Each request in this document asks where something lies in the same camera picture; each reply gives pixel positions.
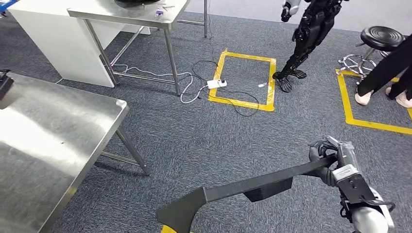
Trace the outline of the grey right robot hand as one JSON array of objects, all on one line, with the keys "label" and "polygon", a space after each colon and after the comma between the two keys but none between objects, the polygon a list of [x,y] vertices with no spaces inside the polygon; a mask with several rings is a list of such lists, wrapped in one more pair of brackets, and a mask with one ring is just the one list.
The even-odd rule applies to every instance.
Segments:
[{"label": "grey right robot hand", "polygon": [[338,167],[352,165],[359,173],[362,173],[352,142],[338,141],[330,135],[323,135],[312,140],[309,146],[316,148],[321,157],[334,156],[338,161]]}]

